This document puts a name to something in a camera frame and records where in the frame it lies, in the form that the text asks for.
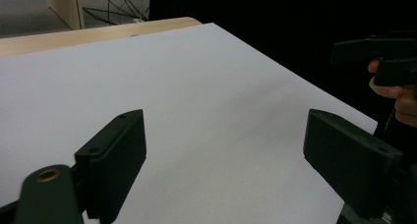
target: white paper sheet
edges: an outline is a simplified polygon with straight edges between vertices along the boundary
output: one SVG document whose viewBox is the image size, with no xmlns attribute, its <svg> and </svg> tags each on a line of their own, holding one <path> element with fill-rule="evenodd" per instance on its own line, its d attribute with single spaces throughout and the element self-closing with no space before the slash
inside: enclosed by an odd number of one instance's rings
<svg viewBox="0 0 417 224">
<path fill-rule="evenodd" d="M 343 201 L 302 151 L 308 111 L 377 125 L 215 24 L 0 59 L 0 98 L 0 205 L 144 109 L 148 158 L 116 223 L 334 224 Z"/>
</svg>

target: person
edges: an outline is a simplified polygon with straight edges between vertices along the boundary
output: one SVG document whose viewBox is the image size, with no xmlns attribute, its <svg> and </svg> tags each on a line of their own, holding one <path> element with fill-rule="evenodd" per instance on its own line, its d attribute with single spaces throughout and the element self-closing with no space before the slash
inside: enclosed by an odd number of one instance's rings
<svg viewBox="0 0 417 224">
<path fill-rule="evenodd" d="M 382 58 L 373 59 L 368 65 L 370 73 L 376 73 Z M 369 81 L 369 87 L 378 95 L 394 98 L 395 119 L 405 125 L 417 128 L 417 84 L 402 86 L 378 86 L 374 78 Z"/>
</svg>

